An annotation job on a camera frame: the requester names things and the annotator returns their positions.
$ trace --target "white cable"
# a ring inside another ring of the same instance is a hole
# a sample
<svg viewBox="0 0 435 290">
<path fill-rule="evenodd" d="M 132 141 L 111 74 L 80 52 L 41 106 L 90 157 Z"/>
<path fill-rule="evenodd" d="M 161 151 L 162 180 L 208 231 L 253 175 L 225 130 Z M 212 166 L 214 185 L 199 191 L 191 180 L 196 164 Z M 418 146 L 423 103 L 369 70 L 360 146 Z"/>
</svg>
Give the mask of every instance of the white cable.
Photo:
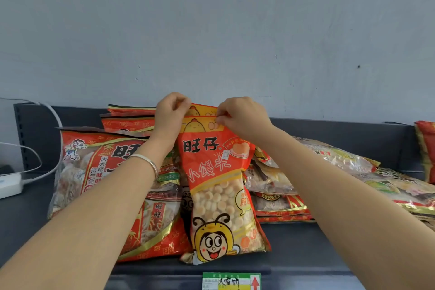
<svg viewBox="0 0 435 290">
<path fill-rule="evenodd" d="M 50 105 L 48 105 L 48 104 L 46 104 L 46 103 L 44 103 L 44 102 L 34 102 L 34 101 L 26 100 L 26 99 L 10 99 L 10 98 L 3 98 L 3 97 L 1 97 L 1 96 L 0 96 L 0 99 L 3 99 L 3 100 L 11 100 L 11 101 L 27 101 L 27 102 L 34 103 L 35 105 L 38 105 L 38 106 L 40 106 L 40 105 L 45 106 L 45 107 L 48 108 L 49 111 L 51 111 L 51 113 L 53 114 L 54 118 L 56 118 L 56 121 L 57 121 L 57 124 L 59 125 L 59 127 L 62 127 L 62 126 L 63 126 L 63 125 L 62 125 L 62 121 L 61 121 L 60 118 L 59 118 L 59 115 L 57 115 L 57 112 L 54 111 L 54 109 L 53 109 Z M 25 148 L 28 148 L 28 149 L 32 150 L 32 151 L 36 154 L 36 156 L 38 157 L 40 163 L 42 164 L 41 158 L 40 158 L 39 155 L 36 153 L 36 151 L 34 151 L 33 149 L 31 149 L 30 147 L 25 147 Z M 62 159 L 63 159 L 63 154 L 62 154 L 62 152 L 63 152 L 63 140 L 62 140 L 62 133 L 61 133 L 61 134 L 60 134 L 60 156 L 59 156 L 59 161 L 57 162 L 56 166 L 55 166 L 52 170 L 48 171 L 47 173 L 45 173 L 45 174 L 43 174 L 43 175 L 41 175 L 41 176 L 37 176 L 36 178 L 32 178 L 32 179 L 26 179 L 26 180 L 23 180 L 23 184 L 26 185 L 26 184 L 28 184 L 28 183 L 32 183 L 32 182 L 34 182 L 34 181 L 36 181 L 36 180 L 39 180 L 39 179 L 41 179 L 41 178 L 44 178 L 44 177 L 46 177 L 46 176 L 52 174 L 53 172 L 56 172 L 57 168 L 58 168 L 59 165 L 62 163 Z"/>
<path fill-rule="evenodd" d="M 0 144 L 2 144 L 2 145 L 14 145 L 14 146 L 16 146 L 16 147 L 21 147 L 21 148 L 29 149 L 29 150 L 33 151 L 33 153 L 36 155 L 36 157 L 37 157 L 38 160 L 39 160 L 39 166 L 37 166 L 37 167 L 35 167 L 35 168 L 31 169 L 31 170 L 19 171 L 19 172 L 12 172 L 12 173 L 7 173 L 7 174 L 0 174 L 0 177 L 1 177 L 1 176 L 8 176 L 8 175 L 11 175 L 11 174 L 16 174 L 16 173 L 25 173 L 25 172 L 35 171 L 35 170 L 39 169 L 39 168 L 42 166 L 42 160 L 41 160 L 41 157 L 39 157 L 38 153 L 37 153 L 36 151 L 34 151 L 32 148 L 27 147 L 27 146 L 25 146 L 25 145 L 17 145 L 17 144 L 14 144 L 14 143 L 7 143 L 7 142 L 0 142 Z"/>
</svg>

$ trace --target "hand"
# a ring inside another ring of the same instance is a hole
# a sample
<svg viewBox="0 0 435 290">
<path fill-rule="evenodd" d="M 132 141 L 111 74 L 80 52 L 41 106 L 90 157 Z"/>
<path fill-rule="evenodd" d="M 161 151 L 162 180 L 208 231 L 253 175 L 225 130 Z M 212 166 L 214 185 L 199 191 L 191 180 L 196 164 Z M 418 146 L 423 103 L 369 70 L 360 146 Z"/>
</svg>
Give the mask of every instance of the hand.
<svg viewBox="0 0 435 290">
<path fill-rule="evenodd" d="M 216 116 L 218 124 L 255 145 L 275 128 L 266 109 L 247 96 L 226 99 L 219 105 Z"/>
<path fill-rule="evenodd" d="M 180 132 L 181 122 L 191 104 L 192 102 L 187 96 L 177 92 L 166 95 L 157 104 L 151 139 L 158 140 L 166 148 L 167 153 L 174 147 Z"/>
</svg>

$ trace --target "person's left arm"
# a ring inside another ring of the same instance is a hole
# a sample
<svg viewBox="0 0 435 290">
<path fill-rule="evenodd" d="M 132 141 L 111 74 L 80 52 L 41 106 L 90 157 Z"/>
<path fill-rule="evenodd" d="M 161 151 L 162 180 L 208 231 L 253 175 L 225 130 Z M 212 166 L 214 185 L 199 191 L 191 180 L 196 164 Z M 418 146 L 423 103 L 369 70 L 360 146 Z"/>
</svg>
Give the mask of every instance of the person's left arm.
<svg viewBox="0 0 435 290">
<path fill-rule="evenodd" d="M 178 108 L 178 101 L 183 101 Z M 136 153 L 157 167 L 174 146 L 191 101 L 179 93 L 157 105 L 155 129 Z M 103 289 L 155 179 L 132 157 L 39 230 L 0 269 L 2 289 Z"/>
</svg>

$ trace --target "silver bracelet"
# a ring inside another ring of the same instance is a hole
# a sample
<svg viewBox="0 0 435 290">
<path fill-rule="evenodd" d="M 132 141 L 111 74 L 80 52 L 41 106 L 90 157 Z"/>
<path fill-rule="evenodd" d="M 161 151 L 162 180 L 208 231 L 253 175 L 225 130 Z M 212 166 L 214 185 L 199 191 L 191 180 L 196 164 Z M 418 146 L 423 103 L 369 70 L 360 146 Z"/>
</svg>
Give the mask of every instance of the silver bracelet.
<svg viewBox="0 0 435 290">
<path fill-rule="evenodd" d="M 150 160 L 148 157 L 145 157 L 144 155 L 140 155 L 140 154 L 133 154 L 133 155 L 130 155 L 130 157 L 139 157 L 139 158 L 142 158 L 143 160 L 147 161 L 154 169 L 154 174 L 156 175 L 154 180 L 157 180 L 159 178 L 159 169 L 154 164 L 154 162 L 152 160 Z"/>
</svg>

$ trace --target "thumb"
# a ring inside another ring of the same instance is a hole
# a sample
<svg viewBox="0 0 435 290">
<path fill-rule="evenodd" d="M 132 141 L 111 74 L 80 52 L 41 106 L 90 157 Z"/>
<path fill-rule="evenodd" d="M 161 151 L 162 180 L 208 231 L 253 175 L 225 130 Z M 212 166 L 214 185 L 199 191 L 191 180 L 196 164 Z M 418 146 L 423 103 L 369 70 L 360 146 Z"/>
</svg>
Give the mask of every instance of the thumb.
<svg viewBox="0 0 435 290">
<path fill-rule="evenodd" d="M 180 103 L 180 105 L 177 108 L 177 112 L 180 113 L 182 116 L 184 116 L 186 114 L 186 112 L 188 112 L 190 106 L 192 104 L 192 101 L 190 100 L 190 98 L 185 98 L 182 103 Z"/>
<path fill-rule="evenodd" d="M 216 117 L 216 122 L 218 124 L 226 126 L 231 131 L 232 131 L 232 128 L 234 127 L 234 125 L 235 125 L 234 119 L 232 119 L 231 117 L 228 117 L 228 116 L 219 116 L 219 117 Z"/>
</svg>

